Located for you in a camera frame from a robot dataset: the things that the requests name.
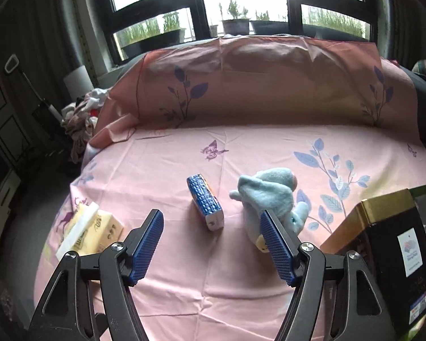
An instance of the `yellow tissue package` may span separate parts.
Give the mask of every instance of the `yellow tissue package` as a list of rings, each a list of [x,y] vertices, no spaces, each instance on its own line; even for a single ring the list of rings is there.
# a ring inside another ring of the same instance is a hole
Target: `yellow tissue package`
[[[73,218],[66,226],[63,238],[65,239],[71,228],[85,212],[87,205],[79,204]],[[82,232],[72,250],[80,256],[102,252],[106,247],[118,241],[123,225],[108,211],[98,210],[92,225]]]

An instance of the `pile of clothes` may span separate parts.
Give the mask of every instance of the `pile of clothes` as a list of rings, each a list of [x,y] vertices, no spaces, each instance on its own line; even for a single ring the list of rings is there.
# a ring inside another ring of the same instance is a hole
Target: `pile of clothes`
[[[62,109],[61,126],[73,139],[71,159],[73,163],[82,161],[87,143],[93,137],[98,115],[108,96],[109,89],[95,88],[82,99],[81,97]]]

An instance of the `pink duvet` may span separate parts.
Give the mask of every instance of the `pink duvet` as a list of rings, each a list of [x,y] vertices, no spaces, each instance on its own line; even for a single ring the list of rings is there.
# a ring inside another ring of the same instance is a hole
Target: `pink duvet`
[[[239,175],[292,169],[297,201],[311,206],[299,237],[317,246],[361,199],[426,184],[415,90],[372,44],[255,37],[159,50],[109,97],[41,255],[35,303],[79,202],[111,211],[122,238],[157,208],[164,232],[132,289],[150,340],[276,336],[292,289],[249,241],[242,205],[228,197]],[[192,204],[186,177],[197,173],[223,207],[221,231],[210,232]],[[323,328],[321,307],[313,338]]]

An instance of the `plush bunny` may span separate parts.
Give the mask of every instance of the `plush bunny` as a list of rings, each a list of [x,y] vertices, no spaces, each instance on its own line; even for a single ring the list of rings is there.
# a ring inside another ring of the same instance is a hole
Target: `plush bunny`
[[[271,209],[286,230],[299,234],[308,217],[308,205],[297,203],[294,207],[293,191],[296,178],[288,168],[262,170],[250,177],[241,175],[238,190],[230,191],[231,199],[241,201],[245,228],[249,239],[262,252],[268,252],[265,239],[260,233],[260,215]]]

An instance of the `white label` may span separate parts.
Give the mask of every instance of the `white label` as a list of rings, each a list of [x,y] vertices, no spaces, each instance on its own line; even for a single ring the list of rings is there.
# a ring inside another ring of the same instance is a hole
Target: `white label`
[[[409,324],[412,324],[426,309],[426,292],[410,306]]]
[[[420,246],[417,235],[413,228],[398,236],[399,246],[401,247],[402,259],[406,270],[406,277],[409,277],[414,271],[423,265],[421,259]]]

